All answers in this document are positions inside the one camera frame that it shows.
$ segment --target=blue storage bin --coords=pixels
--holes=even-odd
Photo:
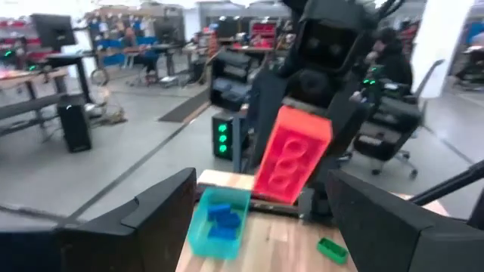
[[[209,238],[216,222],[209,221],[208,208],[212,205],[231,204],[231,211],[239,215],[241,224],[236,229],[235,240]],[[213,187],[205,189],[188,229],[188,242],[195,255],[224,260],[234,260],[239,252],[249,211],[250,191]]]

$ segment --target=green led light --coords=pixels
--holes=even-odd
[[[219,125],[219,131],[225,132],[227,130],[227,125]]]
[[[224,144],[223,144],[223,145],[221,145],[221,146],[219,147],[219,151],[220,151],[220,153],[224,153],[225,151],[227,151],[227,146],[226,146],[226,145],[224,145]]]

